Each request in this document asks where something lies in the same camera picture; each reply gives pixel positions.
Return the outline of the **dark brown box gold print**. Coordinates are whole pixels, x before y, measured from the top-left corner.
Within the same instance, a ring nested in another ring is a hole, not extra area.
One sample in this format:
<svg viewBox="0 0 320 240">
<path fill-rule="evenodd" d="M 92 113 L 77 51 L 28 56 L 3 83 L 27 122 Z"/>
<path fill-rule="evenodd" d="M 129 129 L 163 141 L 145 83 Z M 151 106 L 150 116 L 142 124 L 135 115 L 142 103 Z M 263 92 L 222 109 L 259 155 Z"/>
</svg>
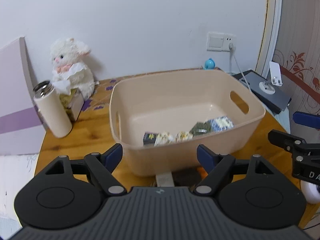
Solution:
<svg viewBox="0 0 320 240">
<path fill-rule="evenodd" d="M 193 188 L 202 180 L 197 168 L 188 168 L 172 172 L 172 178 L 175 186 L 187 186 L 190 188 Z"/>
</svg>

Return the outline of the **blue white porcelain-pattern box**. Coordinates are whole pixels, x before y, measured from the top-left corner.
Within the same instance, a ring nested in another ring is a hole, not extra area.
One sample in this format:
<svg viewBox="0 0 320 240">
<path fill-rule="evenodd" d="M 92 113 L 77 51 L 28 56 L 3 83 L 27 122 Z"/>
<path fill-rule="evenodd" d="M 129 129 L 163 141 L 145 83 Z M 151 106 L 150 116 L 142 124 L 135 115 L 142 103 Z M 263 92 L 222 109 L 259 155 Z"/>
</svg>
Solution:
<svg viewBox="0 0 320 240">
<path fill-rule="evenodd" d="M 228 116 L 221 116 L 208 120 L 212 132 L 223 132 L 234 127 L 233 122 Z"/>
</svg>

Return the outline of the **white blue small box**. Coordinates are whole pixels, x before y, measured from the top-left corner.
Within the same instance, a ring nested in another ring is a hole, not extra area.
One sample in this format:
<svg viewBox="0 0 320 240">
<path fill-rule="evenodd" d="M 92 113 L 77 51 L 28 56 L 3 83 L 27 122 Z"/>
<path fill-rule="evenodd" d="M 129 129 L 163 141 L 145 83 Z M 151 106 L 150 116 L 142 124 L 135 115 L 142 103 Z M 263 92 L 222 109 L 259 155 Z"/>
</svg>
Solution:
<svg viewBox="0 0 320 240">
<path fill-rule="evenodd" d="M 155 176 L 157 187 L 174 187 L 174 180 L 171 172 L 157 174 Z"/>
</svg>

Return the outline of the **floral white yellow scrunchie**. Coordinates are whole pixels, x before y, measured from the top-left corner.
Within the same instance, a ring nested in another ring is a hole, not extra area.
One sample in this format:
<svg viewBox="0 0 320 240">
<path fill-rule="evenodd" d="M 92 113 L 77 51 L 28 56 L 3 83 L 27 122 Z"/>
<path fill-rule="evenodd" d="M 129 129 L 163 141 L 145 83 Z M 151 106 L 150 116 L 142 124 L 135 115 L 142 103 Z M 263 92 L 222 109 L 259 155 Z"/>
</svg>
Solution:
<svg viewBox="0 0 320 240">
<path fill-rule="evenodd" d="M 159 145 L 167 145 L 177 142 L 183 142 L 187 140 L 191 140 L 193 138 L 193 134 L 190 132 L 179 132 L 177 134 L 171 134 L 169 132 L 159 133 L 156 137 L 155 146 Z"/>
</svg>

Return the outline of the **orange fuzzy item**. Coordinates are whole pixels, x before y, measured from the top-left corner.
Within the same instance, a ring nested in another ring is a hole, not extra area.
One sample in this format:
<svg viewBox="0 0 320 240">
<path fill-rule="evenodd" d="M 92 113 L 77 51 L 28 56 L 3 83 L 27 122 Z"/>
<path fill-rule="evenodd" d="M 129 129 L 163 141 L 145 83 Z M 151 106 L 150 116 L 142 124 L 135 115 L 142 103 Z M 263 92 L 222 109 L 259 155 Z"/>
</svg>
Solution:
<svg viewBox="0 0 320 240">
<path fill-rule="evenodd" d="M 208 173 L 202 167 L 198 167 L 197 170 L 202 178 L 205 178 L 208 175 Z"/>
</svg>

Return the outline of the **white round device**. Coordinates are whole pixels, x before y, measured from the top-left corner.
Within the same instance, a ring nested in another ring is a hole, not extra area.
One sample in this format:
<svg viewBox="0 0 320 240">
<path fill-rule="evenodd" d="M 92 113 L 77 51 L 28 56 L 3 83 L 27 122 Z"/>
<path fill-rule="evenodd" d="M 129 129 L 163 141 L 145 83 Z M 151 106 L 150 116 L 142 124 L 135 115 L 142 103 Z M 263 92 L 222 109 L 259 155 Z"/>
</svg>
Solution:
<svg viewBox="0 0 320 240">
<path fill-rule="evenodd" d="M 320 203 L 320 192 L 319 192 L 318 185 L 301 180 L 300 188 L 308 203 L 310 204 Z"/>
</svg>

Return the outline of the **grey laptop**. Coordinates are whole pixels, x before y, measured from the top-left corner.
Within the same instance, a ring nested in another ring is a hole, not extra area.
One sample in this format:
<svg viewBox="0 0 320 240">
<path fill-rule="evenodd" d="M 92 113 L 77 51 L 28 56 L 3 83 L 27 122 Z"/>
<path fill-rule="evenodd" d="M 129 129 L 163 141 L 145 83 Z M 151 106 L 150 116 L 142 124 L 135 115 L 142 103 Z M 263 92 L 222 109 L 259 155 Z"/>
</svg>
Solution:
<svg viewBox="0 0 320 240">
<path fill-rule="evenodd" d="M 280 68 L 272 70 L 268 80 L 252 70 L 232 76 L 244 86 L 249 86 L 253 94 L 273 113 L 285 111 L 291 102 L 291 98 L 280 89 L 283 84 Z"/>
</svg>

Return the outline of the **dark green patterned pouch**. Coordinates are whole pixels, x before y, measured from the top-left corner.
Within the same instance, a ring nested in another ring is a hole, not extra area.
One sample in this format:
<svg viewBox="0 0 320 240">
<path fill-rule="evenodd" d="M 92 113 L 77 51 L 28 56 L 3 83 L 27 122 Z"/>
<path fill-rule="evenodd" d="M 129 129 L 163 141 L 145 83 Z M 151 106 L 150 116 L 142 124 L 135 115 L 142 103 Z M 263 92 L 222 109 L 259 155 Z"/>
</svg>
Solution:
<svg viewBox="0 0 320 240">
<path fill-rule="evenodd" d="M 212 127 L 208 121 L 197 122 L 189 132 L 193 136 L 203 135 L 212 132 Z"/>
</svg>

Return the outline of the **white phone stand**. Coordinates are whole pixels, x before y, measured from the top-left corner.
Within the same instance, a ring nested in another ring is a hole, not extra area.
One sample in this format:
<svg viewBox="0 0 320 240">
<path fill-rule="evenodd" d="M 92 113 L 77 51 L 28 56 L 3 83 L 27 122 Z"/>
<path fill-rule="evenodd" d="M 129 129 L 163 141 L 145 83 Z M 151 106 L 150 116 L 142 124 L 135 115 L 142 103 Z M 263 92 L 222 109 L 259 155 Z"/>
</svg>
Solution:
<svg viewBox="0 0 320 240">
<path fill-rule="evenodd" d="M 280 65 L 276 62 L 269 62 L 270 79 L 259 83 L 259 88 L 262 92 L 273 95 L 276 92 L 276 87 L 283 85 L 281 78 Z"/>
</svg>

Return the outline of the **dark box yellow star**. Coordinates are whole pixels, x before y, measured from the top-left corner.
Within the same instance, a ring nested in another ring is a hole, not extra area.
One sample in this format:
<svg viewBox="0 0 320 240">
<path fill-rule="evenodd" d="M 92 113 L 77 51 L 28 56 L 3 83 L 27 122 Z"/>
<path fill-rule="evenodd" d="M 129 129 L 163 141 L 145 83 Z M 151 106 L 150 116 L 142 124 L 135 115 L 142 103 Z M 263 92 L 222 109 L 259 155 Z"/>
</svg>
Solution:
<svg viewBox="0 0 320 240">
<path fill-rule="evenodd" d="M 158 137 L 158 133 L 145 132 L 143 136 L 143 145 L 154 145 Z"/>
</svg>

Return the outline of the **tissue box with tissue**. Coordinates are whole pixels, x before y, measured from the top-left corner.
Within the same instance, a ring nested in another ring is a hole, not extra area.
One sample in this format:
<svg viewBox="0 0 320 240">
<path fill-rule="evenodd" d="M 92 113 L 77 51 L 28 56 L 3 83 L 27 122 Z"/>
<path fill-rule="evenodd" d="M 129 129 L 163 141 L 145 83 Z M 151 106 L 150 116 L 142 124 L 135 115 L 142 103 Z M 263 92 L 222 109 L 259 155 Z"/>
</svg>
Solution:
<svg viewBox="0 0 320 240">
<path fill-rule="evenodd" d="M 53 70 L 53 85 L 71 122 L 76 122 L 84 104 L 79 88 L 85 77 L 84 70 L 80 62 Z"/>
</svg>

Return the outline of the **purple white headboard panel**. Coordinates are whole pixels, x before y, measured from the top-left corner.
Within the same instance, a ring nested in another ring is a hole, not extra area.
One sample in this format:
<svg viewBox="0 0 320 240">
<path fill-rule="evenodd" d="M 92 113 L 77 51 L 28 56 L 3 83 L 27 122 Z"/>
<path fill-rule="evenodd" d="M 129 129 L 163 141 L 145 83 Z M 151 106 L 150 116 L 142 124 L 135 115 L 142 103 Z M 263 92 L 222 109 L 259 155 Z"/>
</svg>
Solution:
<svg viewBox="0 0 320 240">
<path fill-rule="evenodd" d="M 24 38 L 1 49 L 1 155 L 39 153 L 46 129 L 33 102 Z"/>
</svg>

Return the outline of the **white plush lamb toy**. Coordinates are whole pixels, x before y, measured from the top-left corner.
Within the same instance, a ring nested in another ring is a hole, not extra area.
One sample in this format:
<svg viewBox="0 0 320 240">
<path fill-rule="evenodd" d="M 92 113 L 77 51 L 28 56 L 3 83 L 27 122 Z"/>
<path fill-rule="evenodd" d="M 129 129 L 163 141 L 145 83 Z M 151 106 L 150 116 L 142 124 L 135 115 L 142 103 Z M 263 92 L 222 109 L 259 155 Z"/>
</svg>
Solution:
<svg viewBox="0 0 320 240">
<path fill-rule="evenodd" d="M 83 61 L 90 52 L 88 45 L 74 38 L 60 38 L 50 46 L 52 81 L 68 80 L 71 89 L 80 90 L 84 100 L 90 98 L 95 88 L 93 74 Z"/>
</svg>

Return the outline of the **white door frame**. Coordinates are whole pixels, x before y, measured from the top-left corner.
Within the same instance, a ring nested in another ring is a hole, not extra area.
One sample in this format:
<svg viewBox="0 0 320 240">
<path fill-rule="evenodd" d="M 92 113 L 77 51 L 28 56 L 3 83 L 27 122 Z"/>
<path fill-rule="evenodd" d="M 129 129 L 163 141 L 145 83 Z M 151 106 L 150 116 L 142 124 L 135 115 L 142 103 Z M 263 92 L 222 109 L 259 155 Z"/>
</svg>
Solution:
<svg viewBox="0 0 320 240">
<path fill-rule="evenodd" d="M 269 62 L 272 61 L 281 18 L 282 0 L 267 0 L 265 27 L 255 72 L 267 78 Z"/>
</svg>

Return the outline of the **white wall switch socket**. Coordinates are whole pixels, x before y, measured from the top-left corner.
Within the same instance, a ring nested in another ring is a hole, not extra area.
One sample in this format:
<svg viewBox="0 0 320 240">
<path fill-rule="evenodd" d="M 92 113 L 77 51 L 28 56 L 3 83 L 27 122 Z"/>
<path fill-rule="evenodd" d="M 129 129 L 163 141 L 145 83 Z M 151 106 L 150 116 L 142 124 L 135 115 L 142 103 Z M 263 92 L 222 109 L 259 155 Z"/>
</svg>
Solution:
<svg viewBox="0 0 320 240">
<path fill-rule="evenodd" d="M 237 42 L 237 36 L 234 34 L 224 34 L 217 32 L 209 32 L 207 34 L 207 51 L 225 51 L 230 52 L 230 44 L 234 49 Z"/>
</svg>

